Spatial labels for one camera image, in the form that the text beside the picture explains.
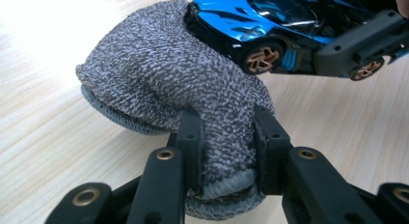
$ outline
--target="toy car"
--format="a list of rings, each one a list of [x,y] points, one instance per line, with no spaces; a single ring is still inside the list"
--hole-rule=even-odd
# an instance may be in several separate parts
[[[408,52],[409,24],[397,13],[394,24],[400,26],[393,31],[399,37],[378,44],[379,38],[392,33],[382,22],[393,13],[378,12],[368,10],[358,0],[194,0],[183,20],[193,36],[247,73],[362,80],[384,65],[384,56],[394,61]],[[379,32],[373,32],[373,25],[372,30],[367,27],[375,18]]]

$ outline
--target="tire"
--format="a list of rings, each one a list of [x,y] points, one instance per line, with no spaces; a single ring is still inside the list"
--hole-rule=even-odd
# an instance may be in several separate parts
[[[355,71],[354,75],[351,77],[352,81],[361,81],[369,78],[374,73],[378,72],[379,69],[384,65],[385,60],[383,58],[378,58],[374,61],[369,62],[368,64],[360,67]]]
[[[249,74],[270,71],[283,59],[283,48],[277,42],[268,42],[252,47],[244,55],[241,68]]]

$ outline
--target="bronze wheel rim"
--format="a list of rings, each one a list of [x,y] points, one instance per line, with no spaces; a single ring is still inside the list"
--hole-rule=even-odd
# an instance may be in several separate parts
[[[280,52],[271,47],[261,47],[259,51],[247,58],[249,71],[253,73],[265,72],[273,68],[274,62],[280,58]]]
[[[361,80],[373,75],[379,68],[382,67],[380,61],[373,61],[360,68],[354,75],[354,80]]]

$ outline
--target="gray knit sock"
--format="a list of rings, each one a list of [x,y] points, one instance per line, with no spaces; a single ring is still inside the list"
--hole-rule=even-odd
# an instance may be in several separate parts
[[[253,107],[273,111],[266,88],[230,59],[189,35],[187,2],[161,2],[131,14],[77,67],[82,92],[99,112],[145,134],[176,131],[183,110],[204,122],[204,196],[186,213],[221,220],[250,210],[255,186]]]

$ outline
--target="wooden surface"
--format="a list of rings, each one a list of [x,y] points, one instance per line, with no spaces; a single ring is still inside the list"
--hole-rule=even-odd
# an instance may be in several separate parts
[[[163,0],[0,0],[0,223],[43,223],[85,182],[117,188],[167,135],[113,124],[85,101],[74,69],[126,16]],[[363,82],[261,78],[294,146],[322,151],[375,193],[409,183],[409,57]],[[187,217],[186,223],[212,223]],[[286,223],[280,197],[224,223]]]

